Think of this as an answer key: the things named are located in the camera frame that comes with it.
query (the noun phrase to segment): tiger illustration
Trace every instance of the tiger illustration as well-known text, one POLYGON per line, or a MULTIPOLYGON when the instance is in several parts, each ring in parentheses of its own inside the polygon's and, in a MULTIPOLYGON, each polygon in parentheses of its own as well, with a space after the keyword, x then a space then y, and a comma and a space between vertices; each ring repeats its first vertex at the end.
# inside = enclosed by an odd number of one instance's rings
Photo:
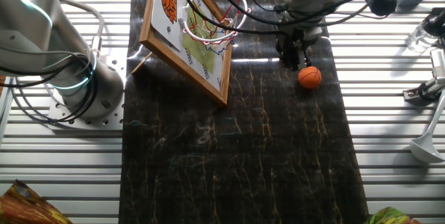
POLYGON ((162 8, 172 24, 177 22, 177 0, 162 0, 162 8))

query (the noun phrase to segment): picture frame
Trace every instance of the picture frame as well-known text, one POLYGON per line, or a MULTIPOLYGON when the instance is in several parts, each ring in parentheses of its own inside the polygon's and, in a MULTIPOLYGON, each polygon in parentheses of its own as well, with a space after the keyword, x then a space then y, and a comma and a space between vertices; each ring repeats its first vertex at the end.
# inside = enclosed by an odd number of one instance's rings
MULTIPOLYGON (((202 0, 212 15, 220 21, 224 13, 218 7, 214 0, 202 0)), ((152 26, 154 0, 147 0, 142 29, 139 42, 152 51, 157 57, 166 62, 170 67, 176 70, 188 80, 198 85, 211 99, 220 106, 226 107, 229 96, 229 79, 232 61, 232 46, 228 45, 222 60, 220 90, 212 86, 203 76, 198 74, 188 63, 185 63, 176 53, 174 53, 166 44, 155 34, 156 29, 152 26)))

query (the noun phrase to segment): metal spatula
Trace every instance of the metal spatula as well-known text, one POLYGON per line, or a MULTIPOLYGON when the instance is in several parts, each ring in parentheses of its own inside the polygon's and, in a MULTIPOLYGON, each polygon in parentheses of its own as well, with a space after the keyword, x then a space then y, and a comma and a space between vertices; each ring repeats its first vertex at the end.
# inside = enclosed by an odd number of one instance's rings
POLYGON ((426 132, 422 136, 411 140, 411 153, 423 162, 441 163, 445 161, 445 158, 436 150, 434 144, 432 143, 432 134, 434 133, 434 129, 439 121, 444 107, 445 93, 442 93, 430 126, 426 129, 426 132))

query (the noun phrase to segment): basketball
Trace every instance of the basketball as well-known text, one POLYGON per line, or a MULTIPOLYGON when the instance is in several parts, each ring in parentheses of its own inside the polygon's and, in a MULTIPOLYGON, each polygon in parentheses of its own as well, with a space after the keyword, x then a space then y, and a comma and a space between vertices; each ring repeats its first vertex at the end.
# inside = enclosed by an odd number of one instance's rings
POLYGON ((314 89, 321 83, 321 72, 316 67, 303 68, 298 75, 298 82, 303 88, 314 89))

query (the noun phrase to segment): glowing blue ring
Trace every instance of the glowing blue ring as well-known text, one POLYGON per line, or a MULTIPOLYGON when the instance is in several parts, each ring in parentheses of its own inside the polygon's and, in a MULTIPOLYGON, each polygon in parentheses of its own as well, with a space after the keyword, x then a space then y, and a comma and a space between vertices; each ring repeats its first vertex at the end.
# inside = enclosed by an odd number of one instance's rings
POLYGON ((51 20, 50 16, 49 16, 43 9, 41 9, 39 6, 35 5, 35 4, 32 3, 32 2, 25 2, 25 1, 23 1, 23 2, 24 2, 26 5, 28 5, 28 6, 32 7, 32 8, 34 8, 34 9, 36 9, 37 11, 39 11, 43 16, 45 16, 45 17, 48 19, 49 24, 51 25, 51 28, 53 27, 53 21, 51 20))
POLYGON ((91 71, 91 73, 90 73, 91 76, 85 78, 83 81, 81 81, 81 82, 79 82, 78 84, 73 85, 73 86, 69 86, 69 87, 58 87, 58 86, 54 86, 54 85, 53 85, 53 87, 56 88, 56 89, 73 89, 73 88, 78 88, 79 86, 82 86, 83 84, 89 82, 89 81, 90 81, 90 78, 92 77, 92 73, 96 70, 96 64, 97 64, 96 57, 93 57, 93 58, 94 58, 94 60, 95 60, 95 63, 94 63, 93 66, 92 66, 92 71, 91 71))

